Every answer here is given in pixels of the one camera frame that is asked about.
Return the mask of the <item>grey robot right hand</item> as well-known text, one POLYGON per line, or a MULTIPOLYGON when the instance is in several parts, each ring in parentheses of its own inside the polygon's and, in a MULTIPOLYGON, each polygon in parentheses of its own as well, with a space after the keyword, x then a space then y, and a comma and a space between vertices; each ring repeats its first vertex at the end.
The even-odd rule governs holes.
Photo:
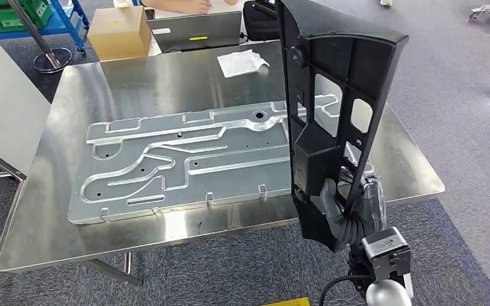
MULTIPOLYGON (((386 202, 380 178, 375 173, 365 173, 360 178, 359 197, 354 201, 352 210, 358 213, 365 223, 365 236, 382 231, 387 226, 386 202)), ((325 209, 332 234, 339 233, 334 225, 335 217, 343 213, 344 205, 336 199, 338 184, 332 178, 324 181, 320 198, 325 209)))

